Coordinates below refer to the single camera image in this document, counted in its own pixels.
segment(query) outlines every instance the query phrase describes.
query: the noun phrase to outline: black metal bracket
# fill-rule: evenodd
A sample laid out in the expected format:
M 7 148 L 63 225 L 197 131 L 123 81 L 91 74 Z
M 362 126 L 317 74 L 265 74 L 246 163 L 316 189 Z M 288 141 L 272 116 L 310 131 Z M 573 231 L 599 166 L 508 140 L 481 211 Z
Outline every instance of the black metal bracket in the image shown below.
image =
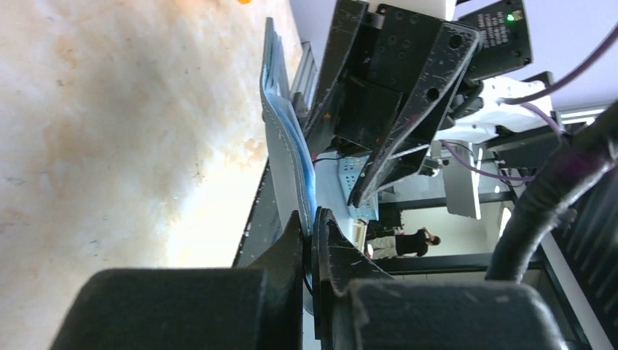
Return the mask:
M 324 64 L 320 70 L 313 107 L 304 127 L 305 139 L 311 153 L 322 152 L 332 140 L 336 126 L 337 103 L 334 98 L 343 67 L 354 44 L 369 4 L 363 1 L 338 0 L 324 51 Z
M 330 209 L 318 208 L 314 228 L 316 234 L 311 244 L 311 262 L 316 338 L 322 341 L 323 349 L 333 349 L 337 336 L 349 335 L 349 324 L 346 322 L 350 320 L 340 318 L 341 313 L 345 314 L 342 308 L 345 310 L 350 282 L 353 279 L 392 277 L 343 236 Z
M 461 83 L 462 73 L 480 41 L 479 32 L 473 28 L 427 17 L 396 7 L 387 7 L 385 10 L 376 55 L 380 54 L 379 47 L 389 44 L 397 46 L 401 42 L 402 47 L 411 45 L 412 40 L 418 36 L 415 25 L 422 20 L 437 23 L 439 26 L 434 43 L 423 61 L 423 68 L 416 73 L 408 70 L 410 79 L 418 75 L 416 79 L 406 81 L 406 84 L 413 86 L 412 91 L 388 133 L 378 140 L 377 149 L 370 155 L 361 172 L 361 178 L 352 190 L 348 205 L 359 206 L 392 182 L 421 169 L 426 148 L 439 129 L 454 92 Z M 406 31 L 401 29 L 403 23 L 409 26 Z M 388 81 L 393 83 L 392 85 L 402 84 L 394 78 L 395 71 L 388 74 L 390 68 L 386 62 L 389 61 L 382 63 L 385 66 L 384 74 L 390 76 Z M 379 58 L 372 62 L 372 65 L 376 65 L 374 71 L 381 71 L 380 62 Z M 382 82 L 382 75 L 378 74 L 374 79 Z M 408 85 L 401 86 L 401 89 L 408 88 Z

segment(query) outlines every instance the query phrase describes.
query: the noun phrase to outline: white marble table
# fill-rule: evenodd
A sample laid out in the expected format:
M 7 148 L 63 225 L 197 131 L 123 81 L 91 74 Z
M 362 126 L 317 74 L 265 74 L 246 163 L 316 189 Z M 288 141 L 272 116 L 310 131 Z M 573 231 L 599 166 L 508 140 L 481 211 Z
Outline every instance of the white marble table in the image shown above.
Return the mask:
M 227 266 L 263 170 L 265 18 L 287 0 L 8 1 L 0 349 L 44 349 L 96 271 Z

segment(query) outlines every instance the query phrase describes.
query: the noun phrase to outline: metal frame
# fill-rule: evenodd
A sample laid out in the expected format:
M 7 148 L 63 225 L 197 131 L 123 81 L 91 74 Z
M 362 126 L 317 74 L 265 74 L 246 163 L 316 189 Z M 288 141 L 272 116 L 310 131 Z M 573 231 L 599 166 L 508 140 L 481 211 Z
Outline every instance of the metal frame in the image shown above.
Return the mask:
M 479 202 L 495 203 L 504 201 L 513 201 L 513 192 L 498 192 L 498 193 L 481 193 L 479 194 Z M 419 199 L 416 201 L 401 201 L 391 203 L 380 203 L 380 210 L 411 210 L 411 209 L 429 209 L 446 207 L 446 198 L 429 198 Z
M 537 252 L 530 261 L 529 268 L 543 268 L 544 254 Z M 375 264 L 388 274 L 416 275 L 425 273 L 457 273 L 486 271 L 491 253 L 445 255 L 442 257 L 423 257 L 421 259 L 399 258 L 375 260 Z
M 577 210 L 576 221 L 566 230 L 552 232 L 613 346 L 618 346 L 618 248 L 614 244 L 617 188 L 618 170 L 614 169 L 572 206 Z
M 550 264 L 549 260 L 547 259 L 545 251 L 543 251 L 543 248 L 539 247 L 539 250 L 537 250 L 536 253 L 536 255 L 538 255 L 539 259 L 541 260 L 541 269 L 547 274 L 549 282 L 552 285 L 554 293 L 556 294 L 556 298 L 560 303 L 560 308 L 564 313 L 564 317 L 570 324 L 573 333 L 578 338 L 580 343 L 586 345 L 587 347 L 590 347 L 590 342 L 588 341 L 588 337 L 584 333 L 584 328 L 582 327 L 582 324 L 579 323 L 577 315 L 571 307 L 571 303 L 569 303 L 568 298 L 566 297 L 566 293 L 564 292 L 564 289 L 560 284 L 560 281 L 558 281 L 558 276 L 556 276 L 556 272 L 554 271 L 552 264 Z

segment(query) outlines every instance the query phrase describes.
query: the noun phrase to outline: black cable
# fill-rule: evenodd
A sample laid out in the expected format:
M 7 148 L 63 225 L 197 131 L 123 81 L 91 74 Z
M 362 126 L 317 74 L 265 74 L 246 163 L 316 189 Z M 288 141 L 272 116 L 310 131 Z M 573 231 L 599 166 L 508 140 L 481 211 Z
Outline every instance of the black cable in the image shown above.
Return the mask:
M 507 180 L 503 180 L 503 179 L 500 179 L 500 182 L 502 182 L 506 186 L 513 187 L 513 188 L 522 187 L 525 184 L 525 182 L 522 182 L 521 184 L 512 184 L 512 183 L 508 182 Z
M 535 173 L 515 203 L 485 279 L 521 282 L 543 237 L 558 226 L 569 206 L 615 167 L 617 158 L 618 101 Z
M 550 85 L 547 89 L 539 91 L 538 93 L 533 93 L 529 96 L 504 98 L 502 102 L 505 104 L 523 104 L 525 102 L 534 101 L 541 97 L 555 93 L 582 75 L 582 73 L 595 64 L 596 61 L 598 61 L 598 59 L 601 58 L 614 43 L 616 43 L 616 40 L 618 40 L 618 23 L 615 25 L 614 29 L 609 32 L 609 35 L 603 40 L 603 42 L 601 42 L 601 44 L 597 46 L 590 56 L 584 60 L 584 62 L 580 63 L 579 66 L 577 66 L 569 74 L 565 75 L 562 79 L 558 80 L 554 85 Z
M 483 88 L 484 88 L 483 82 L 479 82 L 479 85 L 477 85 L 474 91 L 472 91 L 470 96 L 468 96 L 468 98 L 466 98 L 466 100 L 462 104 L 460 104 L 459 106 L 455 108 L 453 113 L 450 114 L 450 117 L 455 120 L 459 118 L 463 113 L 465 113 L 466 109 L 470 107 L 472 102 L 476 101 L 477 98 L 479 98 L 479 96 L 482 93 Z
M 474 151 L 472 149 L 470 149 L 470 147 L 468 146 L 464 146 L 462 144 L 456 144 L 455 142 L 449 142 L 449 141 L 443 141 L 446 142 L 447 144 L 452 144 L 453 146 L 457 146 L 457 147 L 461 147 L 464 148 L 466 151 L 470 152 L 470 154 L 472 155 L 472 157 L 474 158 L 474 161 L 477 162 L 477 154 L 474 153 Z
M 320 158 L 320 159 L 315 159 L 313 161 L 313 164 L 316 164 L 317 162 L 321 162 L 322 160 L 339 160 L 340 158 Z

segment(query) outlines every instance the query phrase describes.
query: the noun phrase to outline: purple cable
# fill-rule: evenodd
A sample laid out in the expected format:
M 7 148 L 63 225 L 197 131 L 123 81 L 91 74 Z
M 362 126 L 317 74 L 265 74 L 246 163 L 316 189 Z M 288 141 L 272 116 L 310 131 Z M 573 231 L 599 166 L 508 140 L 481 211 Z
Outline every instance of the purple cable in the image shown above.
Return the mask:
M 558 124 L 549 115 L 545 114 L 540 108 L 528 102 L 524 102 L 520 106 L 527 109 L 530 112 L 533 112 L 534 114 L 538 115 L 541 119 L 543 119 L 548 124 L 548 126 L 552 129 L 552 131 L 556 135 L 558 135 L 558 137 L 562 136 L 563 131 L 560 129 L 560 126 L 558 126 Z
M 589 69 L 596 61 L 598 61 L 601 56 L 603 56 L 607 50 L 618 40 L 618 23 L 615 25 L 614 29 L 609 33 L 609 35 L 603 40 L 603 42 L 586 58 L 584 62 L 582 62 L 577 68 L 571 71 L 571 73 L 565 75 L 562 79 L 558 80 L 554 85 L 550 85 L 547 89 L 543 91 L 539 91 L 538 93 L 533 93 L 529 96 L 524 97 L 516 97 L 516 98 L 505 98 L 502 100 L 505 104 L 523 104 L 525 102 L 534 101 L 541 97 L 547 96 L 551 93 L 558 91 L 561 88 L 564 88 L 568 83 L 575 80 L 582 73 L 584 73 L 587 69 Z
M 468 163 L 466 163 L 466 161 L 457 153 L 457 151 L 455 151 L 455 148 L 453 148 L 453 146 L 451 146 L 448 142 L 442 141 L 442 144 L 444 145 L 444 147 L 446 147 L 446 149 L 448 149 L 448 152 L 450 152 L 450 154 L 453 155 L 453 157 L 455 157 L 455 159 L 459 163 L 461 163 L 461 165 L 465 166 L 466 168 L 472 170 L 475 173 L 481 174 L 481 175 L 486 176 L 486 177 L 491 177 L 491 178 L 494 178 L 494 179 L 506 180 L 506 181 L 529 182 L 529 181 L 532 181 L 534 179 L 534 177 L 532 177 L 532 176 L 527 176 L 527 177 L 503 176 L 503 175 L 488 173 L 487 171 L 483 171 L 483 170 L 477 169 L 474 166 L 471 166 Z

